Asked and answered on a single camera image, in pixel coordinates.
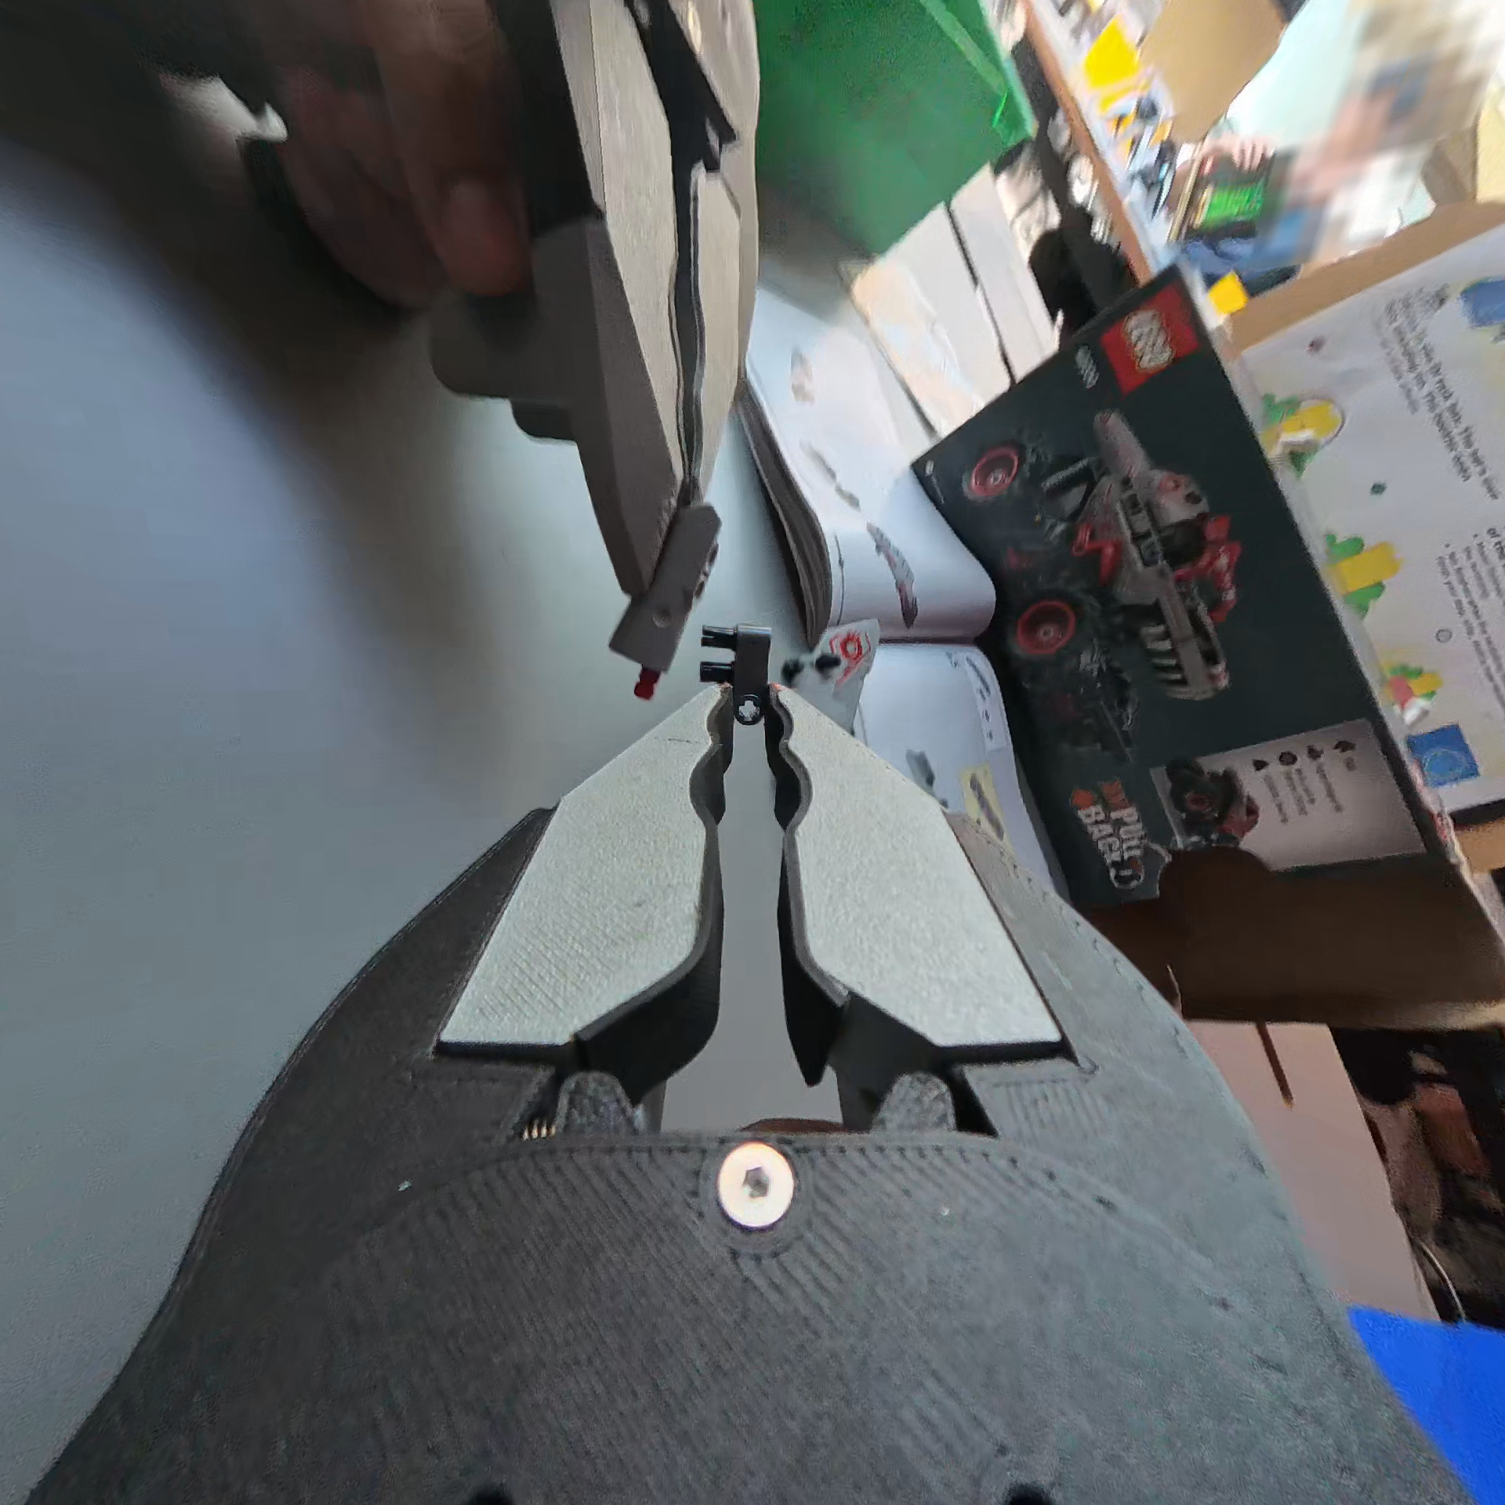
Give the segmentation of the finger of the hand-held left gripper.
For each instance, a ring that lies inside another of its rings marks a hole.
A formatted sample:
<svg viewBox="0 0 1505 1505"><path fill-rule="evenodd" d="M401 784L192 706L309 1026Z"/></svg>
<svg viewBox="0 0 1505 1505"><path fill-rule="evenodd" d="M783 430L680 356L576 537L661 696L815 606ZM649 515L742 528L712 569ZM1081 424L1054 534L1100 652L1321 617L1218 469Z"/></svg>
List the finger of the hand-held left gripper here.
<svg viewBox="0 0 1505 1505"><path fill-rule="evenodd" d="M504 400L528 434L570 442L618 585L643 594L684 486L672 336L673 207L664 107L641 4L554 2L589 176L589 211L530 231L533 279L446 293L430 362L450 392Z"/></svg>
<svg viewBox="0 0 1505 1505"><path fill-rule="evenodd" d="M641 4L641 42L667 121L678 429L686 486L704 496L742 378L758 276L753 5Z"/></svg>

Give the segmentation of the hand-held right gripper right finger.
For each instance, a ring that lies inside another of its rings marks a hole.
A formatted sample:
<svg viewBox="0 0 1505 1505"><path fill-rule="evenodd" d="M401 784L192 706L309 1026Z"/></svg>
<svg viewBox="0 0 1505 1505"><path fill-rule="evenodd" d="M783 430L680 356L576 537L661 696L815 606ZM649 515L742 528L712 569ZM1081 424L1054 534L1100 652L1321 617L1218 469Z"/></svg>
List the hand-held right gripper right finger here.
<svg viewBox="0 0 1505 1505"><path fill-rule="evenodd" d="M783 687L767 701L780 985L796 1064L842 1120L895 1082L1065 1058L1065 1036L942 806Z"/></svg>

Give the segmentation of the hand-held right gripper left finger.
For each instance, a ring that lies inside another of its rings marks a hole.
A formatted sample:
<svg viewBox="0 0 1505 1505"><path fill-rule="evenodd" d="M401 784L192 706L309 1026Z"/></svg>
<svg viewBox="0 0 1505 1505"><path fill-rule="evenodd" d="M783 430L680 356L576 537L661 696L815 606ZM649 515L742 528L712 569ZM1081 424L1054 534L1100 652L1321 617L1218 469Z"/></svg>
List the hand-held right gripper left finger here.
<svg viewBox="0 0 1505 1505"><path fill-rule="evenodd" d="M549 813L438 1034L446 1055L598 1072L638 1104L719 1017L732 730L702 688Z"/></svg>

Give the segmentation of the light grey lego beam red pin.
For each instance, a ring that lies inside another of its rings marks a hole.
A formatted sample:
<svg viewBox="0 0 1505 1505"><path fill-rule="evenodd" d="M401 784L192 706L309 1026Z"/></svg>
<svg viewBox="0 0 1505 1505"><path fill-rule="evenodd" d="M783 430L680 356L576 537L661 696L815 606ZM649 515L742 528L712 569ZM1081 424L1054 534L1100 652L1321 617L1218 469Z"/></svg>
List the light grey lego beam red pin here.
<svg viewBox="0 0 1505 1505"><path fill-rule="evenodd" d="M704 502L683 508L667 532L648 590L630 599L610 650L637 666L633 696L649 703L670 669L719 547L721 518Z"/></svg>

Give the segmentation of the black lego connector piece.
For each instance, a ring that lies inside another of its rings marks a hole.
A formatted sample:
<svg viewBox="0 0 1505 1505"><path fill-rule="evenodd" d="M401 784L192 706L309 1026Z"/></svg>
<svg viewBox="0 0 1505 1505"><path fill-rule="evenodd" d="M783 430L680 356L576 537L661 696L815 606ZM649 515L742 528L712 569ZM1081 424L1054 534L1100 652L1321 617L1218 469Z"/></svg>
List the black lego connector piece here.
<svg viewBox="0 0 1505 1505"><path fill-rule="evenodd" d="M729 692L734 720L740 727L758 727L769 706L770 634L767 630L737 625L705 625L699 663L700 685Z"/></svg>

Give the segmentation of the person's left forearm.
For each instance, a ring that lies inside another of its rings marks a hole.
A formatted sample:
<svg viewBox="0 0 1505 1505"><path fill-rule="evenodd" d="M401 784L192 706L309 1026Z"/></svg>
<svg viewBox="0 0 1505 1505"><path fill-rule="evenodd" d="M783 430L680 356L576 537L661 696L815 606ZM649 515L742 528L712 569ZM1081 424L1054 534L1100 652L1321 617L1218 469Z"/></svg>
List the person's left forearm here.
<svg viewBox="0 0 1505 1505"><path fill-rule="evenodd" d="M132 109L168 78L216 82L253 118L288 120L259 4L4 2L3 129Z"/></svg>

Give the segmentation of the silver lego panel red sticker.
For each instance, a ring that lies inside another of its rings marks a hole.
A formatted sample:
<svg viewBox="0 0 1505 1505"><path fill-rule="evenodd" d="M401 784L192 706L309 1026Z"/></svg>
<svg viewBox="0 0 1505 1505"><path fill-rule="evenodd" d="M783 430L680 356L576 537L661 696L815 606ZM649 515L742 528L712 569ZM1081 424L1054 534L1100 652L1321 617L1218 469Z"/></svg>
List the silver lego panel red sticker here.
<svg viewBox="0 0 1505 1505"><path fill-rule="evenodd" d="M833 628L812 652L802 687L812 704L841 730L855 736L864 684L880 645L880 623L861 618Z"/></svg>

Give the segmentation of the lego instruction booklet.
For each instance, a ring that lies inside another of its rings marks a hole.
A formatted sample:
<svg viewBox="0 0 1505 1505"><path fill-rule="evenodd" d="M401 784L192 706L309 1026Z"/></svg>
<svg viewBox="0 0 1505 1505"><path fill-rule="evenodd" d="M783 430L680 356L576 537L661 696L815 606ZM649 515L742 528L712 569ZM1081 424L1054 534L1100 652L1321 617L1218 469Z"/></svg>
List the lego instruction booklet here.
<svg viewBox="0 0 1505 1505"><path fill-rule="evenodd" d="M737 411L798 588L780 684L809 701L820 641L879 620L855 741L1065 894L979 645L997 593L914 478L868 344L758 292Z"/></svg>

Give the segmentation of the dark lego set box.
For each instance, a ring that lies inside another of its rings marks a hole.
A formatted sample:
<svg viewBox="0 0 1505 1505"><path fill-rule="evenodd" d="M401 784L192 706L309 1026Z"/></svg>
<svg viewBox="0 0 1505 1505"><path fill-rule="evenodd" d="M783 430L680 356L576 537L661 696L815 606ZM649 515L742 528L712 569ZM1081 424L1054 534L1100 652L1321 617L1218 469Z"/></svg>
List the dark lego set box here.
<svg viewBox="0 0 1505 1505"><path fill-rule="evenodd" d="M1178 856L1455 859L1181 271L912 472L993 587L981 644L1079 908L1156 899Z"/></svg>

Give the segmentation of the person's left hand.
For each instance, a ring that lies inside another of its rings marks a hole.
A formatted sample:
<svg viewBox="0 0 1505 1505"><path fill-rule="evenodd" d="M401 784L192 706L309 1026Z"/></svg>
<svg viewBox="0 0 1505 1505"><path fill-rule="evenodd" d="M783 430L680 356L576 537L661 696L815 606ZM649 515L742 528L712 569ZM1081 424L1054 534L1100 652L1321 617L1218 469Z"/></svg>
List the person's left hand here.
<svg viewBox="0 0 1505 1505"><path fill-rule="evenodd" d="M520 104L485 2L242 7L315 239L383 303L506 297L532 279Z"/></svg>

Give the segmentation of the green box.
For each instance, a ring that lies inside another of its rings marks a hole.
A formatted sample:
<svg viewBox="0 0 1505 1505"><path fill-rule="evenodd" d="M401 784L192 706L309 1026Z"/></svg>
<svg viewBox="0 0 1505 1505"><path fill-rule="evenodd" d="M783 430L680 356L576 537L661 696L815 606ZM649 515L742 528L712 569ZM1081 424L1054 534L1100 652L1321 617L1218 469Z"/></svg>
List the green box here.
<svg viewBox="0 0 1505 1505"><path fill-rule="evenodd" d="M989 4L755 2L758 185L887 254L1036 134Z"/></svg>

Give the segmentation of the wooden shelf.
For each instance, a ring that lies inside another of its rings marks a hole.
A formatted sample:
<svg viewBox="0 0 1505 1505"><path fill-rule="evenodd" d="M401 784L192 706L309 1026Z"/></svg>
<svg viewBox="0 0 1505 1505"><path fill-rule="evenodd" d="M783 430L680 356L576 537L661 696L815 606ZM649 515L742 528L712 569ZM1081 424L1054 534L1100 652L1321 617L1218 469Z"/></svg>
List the wooden shelf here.
<svg viewBox="0 0 1505 1505"><path fill-rule="evenodd" d="M1067 121L1071 153L1091 169L1089 209L1105 220L1137 282L1175 260L1170 99L1114 4L1020 5L1025 39Z"/></svg>

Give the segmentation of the cardboard box with printed sheet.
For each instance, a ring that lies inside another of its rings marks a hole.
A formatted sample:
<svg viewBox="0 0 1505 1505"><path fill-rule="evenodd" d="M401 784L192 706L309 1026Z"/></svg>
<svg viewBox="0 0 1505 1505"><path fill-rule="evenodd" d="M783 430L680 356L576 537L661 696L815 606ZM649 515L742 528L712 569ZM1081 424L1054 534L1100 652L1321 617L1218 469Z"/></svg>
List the cardboard box with printed sheet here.
<svg viewBox="0 0 1505 1505"><path fill-rule="evenodd" d="M1226 332L1425 787L1460 825L1501 821L1501 206L1438 209Z"/></svg>

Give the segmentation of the blue plastic object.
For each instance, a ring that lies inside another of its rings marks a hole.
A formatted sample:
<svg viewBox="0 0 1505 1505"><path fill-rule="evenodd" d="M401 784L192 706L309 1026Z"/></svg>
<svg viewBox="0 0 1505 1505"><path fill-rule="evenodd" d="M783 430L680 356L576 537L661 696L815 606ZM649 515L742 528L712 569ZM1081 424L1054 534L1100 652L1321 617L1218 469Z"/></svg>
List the blue plastic object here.
<svg viewBox="0 0 1505 1505"><path fill-rule="evenodd" d="M1355 1335L1479 1504L1503 1502L1503 1332L1350 1306Z"/></svg>

